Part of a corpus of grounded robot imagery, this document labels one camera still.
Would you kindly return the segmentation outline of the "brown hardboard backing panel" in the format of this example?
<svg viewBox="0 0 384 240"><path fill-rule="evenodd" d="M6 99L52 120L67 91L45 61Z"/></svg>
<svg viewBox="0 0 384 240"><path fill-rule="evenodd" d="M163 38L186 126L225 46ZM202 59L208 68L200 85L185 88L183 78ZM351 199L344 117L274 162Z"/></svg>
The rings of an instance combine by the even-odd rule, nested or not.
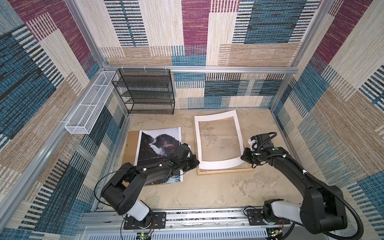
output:
<svg viewBox="0 0 384 240"><path fill-rule="evenodd" d="M139 134L140 131L128 132L126 143L123 149L122 164L130 163L133 166L135 165L136 152L139 144Z"/></svg>

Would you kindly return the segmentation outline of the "colour landscape photo underneath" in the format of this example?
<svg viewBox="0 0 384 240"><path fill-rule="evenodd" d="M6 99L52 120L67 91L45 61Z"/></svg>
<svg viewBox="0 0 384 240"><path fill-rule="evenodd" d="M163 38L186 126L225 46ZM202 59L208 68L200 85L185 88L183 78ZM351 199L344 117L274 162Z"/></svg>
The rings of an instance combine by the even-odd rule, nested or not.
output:
<svg viewBox="0 0 384 240"><path fill-rule="evenodd" d="M180 127L140 131L135 165L159 166L161 160L167 160L174 154L181 140Z"/></svg>

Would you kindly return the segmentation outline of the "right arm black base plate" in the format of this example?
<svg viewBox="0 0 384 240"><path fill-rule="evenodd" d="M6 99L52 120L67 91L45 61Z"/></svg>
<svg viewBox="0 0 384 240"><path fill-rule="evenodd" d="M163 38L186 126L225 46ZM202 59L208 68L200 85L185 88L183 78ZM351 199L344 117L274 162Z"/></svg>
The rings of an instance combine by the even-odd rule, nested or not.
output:
<svg viewBox="0 0 384 240"><path fill-rule="evenodd" d="M273 217L272 220L265 220L263 210L260 208L246 207L243 213L249 221L250 226L291 226L292 223L288 219Z"/></svg>

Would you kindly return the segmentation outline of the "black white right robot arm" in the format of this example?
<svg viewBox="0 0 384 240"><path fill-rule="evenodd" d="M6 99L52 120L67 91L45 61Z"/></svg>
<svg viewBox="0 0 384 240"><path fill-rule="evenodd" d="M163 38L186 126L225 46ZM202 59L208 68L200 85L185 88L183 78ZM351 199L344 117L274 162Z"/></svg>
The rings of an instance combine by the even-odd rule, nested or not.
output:
<svg viewBox="0 0 384 240"><path fill-rule="evenodd" d="M262 163L279 170L298 189L303 197L300 205L283 199L267 200L263 206L263 218L273 223L278 218L288 219L302 225L311 234L325 234L336 240L344 239L333 232L348 226L349 211L357 223L357 231L348 240L359 240L364 234L364 225L359 214L344 199L337 186L329 186L317 179L299 164L283 148L264 148L261 153L245 148L241 160L255 166Z"/></svg>

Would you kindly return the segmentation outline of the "aluminium front rail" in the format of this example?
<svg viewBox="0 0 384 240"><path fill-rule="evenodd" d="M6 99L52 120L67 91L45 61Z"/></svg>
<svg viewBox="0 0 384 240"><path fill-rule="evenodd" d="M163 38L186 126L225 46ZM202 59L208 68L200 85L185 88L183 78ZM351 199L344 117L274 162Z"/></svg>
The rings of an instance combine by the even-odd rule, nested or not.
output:
<svg viewBox="0 0 384 240"><path fill-rule="evenodd" d="M239 208L155 209L166 212L164 229L124 230L125 217L110 210L85 213L77 240L327 240L313 235L300 225L250 226Z"/></svg>

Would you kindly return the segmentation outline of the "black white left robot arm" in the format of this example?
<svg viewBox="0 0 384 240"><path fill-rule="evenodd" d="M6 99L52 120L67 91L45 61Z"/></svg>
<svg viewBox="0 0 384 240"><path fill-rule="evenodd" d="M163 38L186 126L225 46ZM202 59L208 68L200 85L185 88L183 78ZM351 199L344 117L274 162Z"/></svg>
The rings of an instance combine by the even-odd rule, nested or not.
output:
<svg viewBox="0 0 384 240"><path fill-rule="evenodd" d="M137 221L138 227L149 228L153 223L153 211L138 200L143 187L158 180L181 176L180 171L186 173L197 168L199 164L193 154L159 158L154 164L146 166L123 164L104 185L101 197L118 215L127 214Z"/></svg>

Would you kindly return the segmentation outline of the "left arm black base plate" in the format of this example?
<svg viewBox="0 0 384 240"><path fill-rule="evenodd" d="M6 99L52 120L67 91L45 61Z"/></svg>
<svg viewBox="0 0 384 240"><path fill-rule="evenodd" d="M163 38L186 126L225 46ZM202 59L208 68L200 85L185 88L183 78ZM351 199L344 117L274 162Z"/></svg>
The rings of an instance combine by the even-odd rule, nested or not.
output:
<svg viewBox="0 0 384 240"><path fill-rule="evenodd" d="M150 212L149 216L144 220L138 221L132 216L125 217L123 224L124 230L149 230L149 229L164 229L166 227L167 214L166 212Z"/></svg>

